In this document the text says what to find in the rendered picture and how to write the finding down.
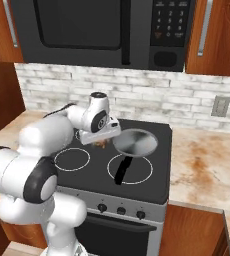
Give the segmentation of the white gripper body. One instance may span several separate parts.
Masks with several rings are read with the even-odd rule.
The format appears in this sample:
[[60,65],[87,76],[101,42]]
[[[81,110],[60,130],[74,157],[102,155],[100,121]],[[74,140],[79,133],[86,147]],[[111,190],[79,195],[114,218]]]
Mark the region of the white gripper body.
[[79,131],[80,141],[83,145],[91,144],[97,141],[110,139],[121,133],[120,127],[104,128],[97,133],[90,133],[83,130]]

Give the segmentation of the brown chicken drumstick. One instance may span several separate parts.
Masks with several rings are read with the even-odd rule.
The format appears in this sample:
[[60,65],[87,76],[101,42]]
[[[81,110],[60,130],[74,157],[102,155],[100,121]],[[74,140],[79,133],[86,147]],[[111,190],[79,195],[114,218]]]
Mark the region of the brown chicken drumstick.
[[107,145],[107,143],[109,142],[109,140],[99,140],[99,141],[95,141],[93,143],[94,147],[100,147],[102,149],[104,149]]

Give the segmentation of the black hob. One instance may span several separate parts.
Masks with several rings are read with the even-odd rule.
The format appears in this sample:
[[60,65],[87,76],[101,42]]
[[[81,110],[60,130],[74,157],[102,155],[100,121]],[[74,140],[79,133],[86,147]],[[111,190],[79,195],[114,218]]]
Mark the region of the black hob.
[[146,157],[134,158],[121,185],[114,177],[124,159],[111,139],[104,149],[82,145],[75,139],[66,149],[56,153],[58,184],[62,187],[80,189],[137,201],[163,204],[168,199],[172,130],[169,125],[122,119],[125,129],[143,129],[158,140],[156,150]]

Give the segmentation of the silver oven front panel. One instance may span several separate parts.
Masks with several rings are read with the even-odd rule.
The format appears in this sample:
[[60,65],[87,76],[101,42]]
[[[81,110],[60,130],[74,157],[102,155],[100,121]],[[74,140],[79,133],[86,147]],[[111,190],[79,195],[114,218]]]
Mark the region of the silver oven front panel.
[[[167,203],[153,204],[149,202],[141,202],[133,199],[115,197],[79,189],[66,188],[62,186],[58,187],[58,191],[63,194],[75,196],[76,198],[83,200],[87,205],[88,213],[120,218],[123,220],[135,221],[139,223],[162,223],[164,225]],[[99,204],[105,204],[107,206],[107,210],[101,213],[97,208]],[[118,207],[124,207],[126,209],[126,214],[117,214]],[[146,214],[145,218],[140,220],[136,216],[137,211],[144,211]]]

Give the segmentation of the black microwave oven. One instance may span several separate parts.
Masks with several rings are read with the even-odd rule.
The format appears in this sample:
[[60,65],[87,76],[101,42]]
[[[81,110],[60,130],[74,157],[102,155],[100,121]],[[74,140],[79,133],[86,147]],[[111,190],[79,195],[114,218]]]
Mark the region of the black microwave oven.
[[131,0],[130,64],[121,0],[11,0],[27,63],[181,72],[196,0]]

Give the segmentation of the wooden tall cupboard panel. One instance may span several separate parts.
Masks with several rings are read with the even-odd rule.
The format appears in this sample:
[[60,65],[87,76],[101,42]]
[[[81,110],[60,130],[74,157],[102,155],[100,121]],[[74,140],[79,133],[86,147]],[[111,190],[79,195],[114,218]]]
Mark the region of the wooden tall cupboard panel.
[[0,63],[0,130],[25,111],[13,63]]

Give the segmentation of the black oven door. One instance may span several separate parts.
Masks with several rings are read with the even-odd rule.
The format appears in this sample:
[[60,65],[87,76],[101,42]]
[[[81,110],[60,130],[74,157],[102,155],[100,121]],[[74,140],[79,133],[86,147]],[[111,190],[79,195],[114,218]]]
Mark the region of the black oven door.
[[89,254],[95,256],[158,256],[162,223],[142,223],[156,226],[147,233],[129,232],[84,221],[75,228],[78,240]]

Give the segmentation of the wooden base cupboard door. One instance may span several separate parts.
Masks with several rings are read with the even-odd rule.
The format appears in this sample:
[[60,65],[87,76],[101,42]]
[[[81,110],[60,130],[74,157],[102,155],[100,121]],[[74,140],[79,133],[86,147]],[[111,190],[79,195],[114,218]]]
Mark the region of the wooden base cupboard door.
[[40,224],[15,225],[0,221],[0,224],[10,241],[45,249],[47,242]]
[[230,256],[224,214],[168,205],[159,256]]

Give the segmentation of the grey wall socket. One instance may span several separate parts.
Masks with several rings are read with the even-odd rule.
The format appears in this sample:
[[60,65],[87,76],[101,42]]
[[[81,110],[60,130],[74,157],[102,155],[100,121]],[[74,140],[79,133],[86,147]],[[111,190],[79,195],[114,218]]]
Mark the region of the grey wall socket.
[[230,104],[230,97],[216,96],[211,115],[214,117],[225,117]]

